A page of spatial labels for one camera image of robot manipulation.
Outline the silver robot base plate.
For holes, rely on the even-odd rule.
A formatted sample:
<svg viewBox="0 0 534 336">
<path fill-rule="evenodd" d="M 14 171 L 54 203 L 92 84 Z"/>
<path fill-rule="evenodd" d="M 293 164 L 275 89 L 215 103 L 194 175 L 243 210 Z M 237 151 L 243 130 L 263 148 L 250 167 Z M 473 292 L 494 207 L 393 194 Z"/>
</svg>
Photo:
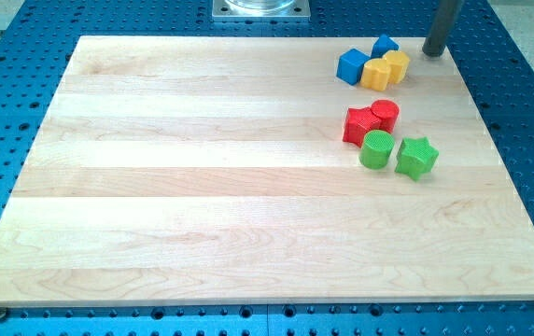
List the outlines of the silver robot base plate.
<svg viewBox="0 0 534 336">
<path fill-rule="evenodd" d="M 217 21 L 309 20 L 308 0 L 213 0 L 212 18 Z"/>
</svg>

